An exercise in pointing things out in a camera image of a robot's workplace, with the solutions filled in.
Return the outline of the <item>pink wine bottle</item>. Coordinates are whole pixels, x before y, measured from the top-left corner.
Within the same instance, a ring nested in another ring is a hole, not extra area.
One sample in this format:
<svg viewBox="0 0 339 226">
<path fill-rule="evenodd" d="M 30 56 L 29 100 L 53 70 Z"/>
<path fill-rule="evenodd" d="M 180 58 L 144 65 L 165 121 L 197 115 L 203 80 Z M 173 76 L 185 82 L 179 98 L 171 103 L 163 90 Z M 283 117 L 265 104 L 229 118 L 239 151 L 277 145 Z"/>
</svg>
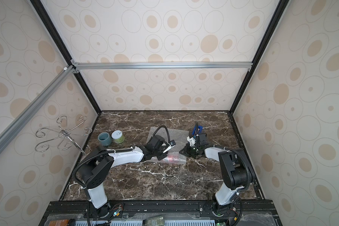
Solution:
<svg viewBox="0 0 339 226">
<path fill-rule="evenodd" d="M 180 154 L 169 154 L 165 158 L 161 159 L 160 162 L 172 163 L 172 164 L 185 164 L 186 157 Z"/>
</svg>

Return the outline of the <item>bubble wrap sheet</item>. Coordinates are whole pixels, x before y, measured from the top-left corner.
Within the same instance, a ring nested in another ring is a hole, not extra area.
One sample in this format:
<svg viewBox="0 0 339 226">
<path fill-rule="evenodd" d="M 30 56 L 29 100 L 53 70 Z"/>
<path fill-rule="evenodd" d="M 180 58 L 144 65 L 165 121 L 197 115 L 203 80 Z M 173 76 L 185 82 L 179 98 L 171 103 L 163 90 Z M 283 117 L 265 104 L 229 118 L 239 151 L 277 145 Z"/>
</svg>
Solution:
<svg viewBox="0 0 339 226">
<path fill-rule="evenodd" d="M 185 130 L 176 130 L 176 129 L 168 129 L 170 140 L 175 140 L 176 145 L 168 151 L 169 154 L 180 154 L 179 151 L 185 147 L 187 144 L 187 137 L 189 136 L 189 131 Z M 164 163 L 157 160 L 156 157 L 153 157 L 149 162 L 155 163 Z"/>
</svg>

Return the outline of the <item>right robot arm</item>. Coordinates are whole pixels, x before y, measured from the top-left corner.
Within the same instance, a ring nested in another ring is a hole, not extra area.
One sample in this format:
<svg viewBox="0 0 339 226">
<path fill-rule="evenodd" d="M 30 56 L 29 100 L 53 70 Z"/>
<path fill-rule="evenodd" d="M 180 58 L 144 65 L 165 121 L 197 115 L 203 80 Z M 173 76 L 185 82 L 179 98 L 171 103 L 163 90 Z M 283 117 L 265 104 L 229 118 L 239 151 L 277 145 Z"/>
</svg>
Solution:
<svg viewBox="0 0 339 226">
<path fill-rule="evenodd" d="M 205 157 L 219 162 L 223 184 L 211 201 L 215 215 L 223 215 L 230 209 L 232 203 L 238 200 L 240 193 L 247 191 L 254 181 L 253 170 L 244 150 L 211 145 L 206 133 L 187 137 L 187 144 L 179 153 L 188 158 Z"/>
</svg>

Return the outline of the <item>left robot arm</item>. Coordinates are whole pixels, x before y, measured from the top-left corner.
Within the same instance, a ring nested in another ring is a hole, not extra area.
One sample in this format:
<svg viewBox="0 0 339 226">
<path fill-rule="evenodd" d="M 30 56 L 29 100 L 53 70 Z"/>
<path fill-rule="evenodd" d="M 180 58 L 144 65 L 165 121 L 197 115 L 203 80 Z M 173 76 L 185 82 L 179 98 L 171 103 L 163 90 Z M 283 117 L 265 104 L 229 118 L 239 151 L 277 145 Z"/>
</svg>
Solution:
<svg viewBox="0 0 339 226">
<path fill-rule="evenodd" d="M 84 189 L 93 207 L 101 209 L 108 202 L 104 181 L 110 169 L 128 163 L 149 161 L 153 157 L 162 160 L 168 156 L 168 151 L 175 145 L 174 140 L 167 142 L 163 137 L 153 135 L 144 146 L 118 150 L 98 146 L 77 165 L 72 171 L 72 177 Z"/>
</svg>

